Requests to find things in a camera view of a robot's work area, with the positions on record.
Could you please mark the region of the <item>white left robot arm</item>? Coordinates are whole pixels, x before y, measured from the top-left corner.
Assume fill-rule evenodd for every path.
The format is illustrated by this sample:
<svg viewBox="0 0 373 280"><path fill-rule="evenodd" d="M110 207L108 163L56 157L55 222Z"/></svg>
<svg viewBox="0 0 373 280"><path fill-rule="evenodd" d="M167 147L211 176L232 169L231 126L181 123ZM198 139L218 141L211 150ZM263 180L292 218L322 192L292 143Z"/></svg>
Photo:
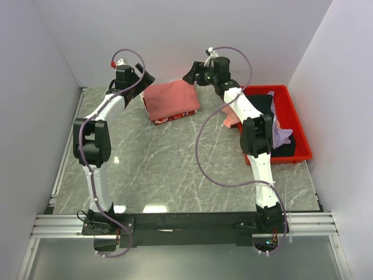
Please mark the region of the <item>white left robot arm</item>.
<svg viewBox="0 0 373 280"><path fill-rule="evenodd" d="M83 230L108 235L120 228L108 192L107 170L111 158L109 124L140 95L155 78L141 64L112 62L112 80L102 102L89 115L73 122L73 155L82 165L89 188L90 204Z"/></svg>

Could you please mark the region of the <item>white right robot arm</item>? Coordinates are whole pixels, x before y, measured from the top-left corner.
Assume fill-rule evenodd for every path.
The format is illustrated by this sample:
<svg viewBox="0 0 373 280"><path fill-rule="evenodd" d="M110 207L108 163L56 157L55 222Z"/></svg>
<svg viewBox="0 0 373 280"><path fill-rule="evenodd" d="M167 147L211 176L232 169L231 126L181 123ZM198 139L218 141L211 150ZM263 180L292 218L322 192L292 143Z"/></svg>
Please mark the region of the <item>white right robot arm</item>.
<svg viewBox="0 0 373 280"><path fill-rule="evenodd" d="M274 188L270 165L273 145L272 118L260 112L244 94L244 88L231 78L230 60L227 57L195 61L183 77L190 84L214 87L224 101L222 108L229 107L237 115L242 126L241 150L249 160L254 175L251 182L256 188L256 217L251 227L268 233L284 222L281 200Z"/></svg>

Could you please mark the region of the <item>red white Coca-Cola shirt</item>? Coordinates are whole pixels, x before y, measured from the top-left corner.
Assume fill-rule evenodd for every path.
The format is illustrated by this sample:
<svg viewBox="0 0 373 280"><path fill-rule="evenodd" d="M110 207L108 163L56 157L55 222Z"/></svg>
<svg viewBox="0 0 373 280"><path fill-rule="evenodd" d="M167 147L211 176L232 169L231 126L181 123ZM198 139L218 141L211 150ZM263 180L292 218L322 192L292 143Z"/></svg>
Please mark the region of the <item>red white Coca-Cola shirt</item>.
<svg viewBox="0 0 373 280"><path fill-rule="evenodd" d="M154 125L160 125L172 120L191 116L200 109L200 102L196 93L180 96L159 96L146 98L141 95L149 120Z"/></svg>

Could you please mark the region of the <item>dusty rose t-shirt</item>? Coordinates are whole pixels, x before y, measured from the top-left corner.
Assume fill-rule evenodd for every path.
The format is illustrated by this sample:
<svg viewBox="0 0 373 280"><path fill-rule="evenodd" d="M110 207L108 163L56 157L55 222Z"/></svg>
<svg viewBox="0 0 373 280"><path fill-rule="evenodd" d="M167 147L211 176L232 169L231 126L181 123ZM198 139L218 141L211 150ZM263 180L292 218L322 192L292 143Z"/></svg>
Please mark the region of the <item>dusty rose t-shirt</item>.
<svg viewBox="0 0 373 280"><path fill-rule="evenodd" d="M144 91L142 99L150 121L158 121L200 109L196 89L183 80L151 85Z"/></svg>

